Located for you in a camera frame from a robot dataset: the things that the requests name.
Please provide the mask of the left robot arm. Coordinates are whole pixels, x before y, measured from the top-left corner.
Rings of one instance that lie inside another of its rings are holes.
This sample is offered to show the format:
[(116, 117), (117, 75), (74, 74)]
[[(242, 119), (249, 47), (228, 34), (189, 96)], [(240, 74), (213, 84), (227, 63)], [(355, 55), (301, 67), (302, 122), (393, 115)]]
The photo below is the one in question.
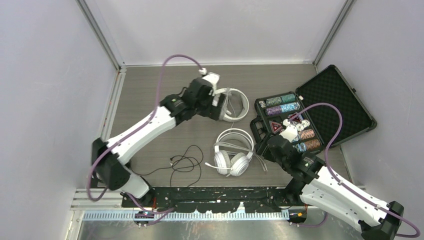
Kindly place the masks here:
[(219, 120), (223, 99), (213, 104), (220, 76), (209, 73), (192, 80), (182, 95), (170, 94), (144, 119), (106, 141), (92, 143), (92, 170), (106, 189), (122, 190), (134, 196), (141, 207), (153, 202), (149, 184), (128, 169), (131, 158), (149, 142), (195, 115)]

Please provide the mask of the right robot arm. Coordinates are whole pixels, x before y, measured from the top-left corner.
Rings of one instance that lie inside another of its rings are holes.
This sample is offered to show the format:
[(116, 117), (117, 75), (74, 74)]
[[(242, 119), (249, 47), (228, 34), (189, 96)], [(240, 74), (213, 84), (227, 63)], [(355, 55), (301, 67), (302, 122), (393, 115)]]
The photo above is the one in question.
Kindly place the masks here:
[(300, 153), (286, 139), (271, 133), (254, 133), (254, 149), (264, 159), (277, 163), (292, 180), (283, 190), (283, 199), (291, 205), (304, 203), (343, 220), (361, 233), (365, 240), (392, 240), (404, 207), (385, 202), (364, 192), (335, 171), (325, 161), (306, 151)]

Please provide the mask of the large white grey headphones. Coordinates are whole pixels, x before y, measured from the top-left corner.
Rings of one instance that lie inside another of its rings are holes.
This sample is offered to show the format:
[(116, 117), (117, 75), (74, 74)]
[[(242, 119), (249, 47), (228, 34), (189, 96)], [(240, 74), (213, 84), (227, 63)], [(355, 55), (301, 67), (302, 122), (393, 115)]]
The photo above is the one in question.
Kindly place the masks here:
[(220, 88), (227, 89), (228, 102), (226, 114), (222, 121), (235, 123), (241, 121), (249, 112), (250, 104), (247, 96), (236, 88)]

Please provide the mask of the small white headphones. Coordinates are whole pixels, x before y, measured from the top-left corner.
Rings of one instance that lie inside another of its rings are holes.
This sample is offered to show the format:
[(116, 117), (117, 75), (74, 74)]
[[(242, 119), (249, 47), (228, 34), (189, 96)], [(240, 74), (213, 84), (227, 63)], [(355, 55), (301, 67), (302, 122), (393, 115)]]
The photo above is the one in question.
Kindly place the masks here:
[(254, 156), (254, 141), (245, 130), (229, 128), (218, 135), (213, 149), (214, 164), (205, 165), (226, 177), (238, 177), (247, 170)]

